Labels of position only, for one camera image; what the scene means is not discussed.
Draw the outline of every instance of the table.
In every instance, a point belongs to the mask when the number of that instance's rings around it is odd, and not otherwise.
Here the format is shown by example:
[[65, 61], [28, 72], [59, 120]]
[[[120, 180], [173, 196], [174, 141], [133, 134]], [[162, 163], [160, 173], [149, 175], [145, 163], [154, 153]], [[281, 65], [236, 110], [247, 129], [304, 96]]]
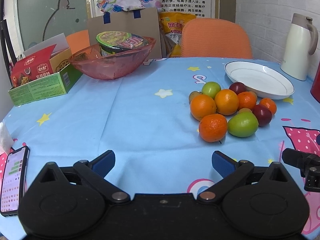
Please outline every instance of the table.
[[[292, 148], [292, 142], [296, 149], [320, 155], [315, 143], [320, 108], [309, 92], [311, 80], [302, 82], [286, 74], [295, 93], [276, 101], [278, 111], [269, 126], [248, 138], [227, 134], [222, 144], [199, 137], [199, 122], [190, 114], [188, 96], [207, 81], [228, 88], [231, 81], [224, 65], [234, 60], [152, 60], [124, 78], [101, 81], [83, 75], [67, 95], [13, 107], [4, 120], [16, 139], [13, 147], [24, 143], [30, 147], [27, 185], [46, 162], [72, 166], [108, 149], [115, 152], [116, 165], [106, 179], [131, 198], [135, 193], [197, 195], [221, 180], [211, 164], [215, 150], [256, 166], [281, 160], [282, 150]], [[278, 63], [251, 61], [283, 74]], [[6, 154], [0, 156], [1, 164], [5, 158]], [[303, 190], [299, 170], [285, 166]], [[311, 207], [303, 233], [313, 239], [320, 232], [320, 193], [303, 192]], [[25, 235], [17, 217], [0, 216], [0, 232], [9, 240]]]

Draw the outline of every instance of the barcode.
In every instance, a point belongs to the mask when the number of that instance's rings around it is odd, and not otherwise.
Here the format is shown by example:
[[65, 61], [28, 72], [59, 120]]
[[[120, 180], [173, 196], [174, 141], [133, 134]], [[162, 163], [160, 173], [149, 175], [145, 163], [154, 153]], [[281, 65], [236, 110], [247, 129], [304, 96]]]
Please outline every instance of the barcode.
[[63, 74], [63, 79], [64, 79], [64, 82], [65, 82], [65, 84], [66, 84], [66, 87], [67, 87], [68, 85], [70, 85], [70, 78], [69, 78], [68, 72], [65, 72], [65, 73]]

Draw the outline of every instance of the screw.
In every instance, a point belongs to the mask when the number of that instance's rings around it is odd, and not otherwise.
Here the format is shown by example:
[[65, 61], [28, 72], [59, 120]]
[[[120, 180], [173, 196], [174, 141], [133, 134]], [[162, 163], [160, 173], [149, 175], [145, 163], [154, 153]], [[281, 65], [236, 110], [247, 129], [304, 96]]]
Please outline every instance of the screw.
[[111, 195], [114, 200], [124, 200], [128, 197], [128, 194], [125, 192], [115, 192]]
[[205, 191], [202, 192], [199, 196], [204, 200], [212, 200], [216, 197], [216, 194], [211, 191]]

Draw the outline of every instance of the white plate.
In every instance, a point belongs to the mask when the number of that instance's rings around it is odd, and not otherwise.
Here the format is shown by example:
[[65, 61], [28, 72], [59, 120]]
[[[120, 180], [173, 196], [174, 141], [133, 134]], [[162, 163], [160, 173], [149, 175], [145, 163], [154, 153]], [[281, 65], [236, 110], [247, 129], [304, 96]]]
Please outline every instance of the white plate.
[[284, 99], [294, 93], [292, 83], [285, 76], [257, 63], [233, 61], [226, 64], [225, 71], [233, 83], [242, 82], [247, 90], [261, 98]]

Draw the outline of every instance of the green box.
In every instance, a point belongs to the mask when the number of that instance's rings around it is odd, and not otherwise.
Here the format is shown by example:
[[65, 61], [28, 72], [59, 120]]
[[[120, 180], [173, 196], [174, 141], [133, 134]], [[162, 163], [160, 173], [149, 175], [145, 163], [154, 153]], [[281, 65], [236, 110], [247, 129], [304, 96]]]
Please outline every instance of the green box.
[[33, 80], [17, 88], [12, 87], [9, 95], [15, 106], [67, 94], [82, 73], [68, 64], [58, 73]]

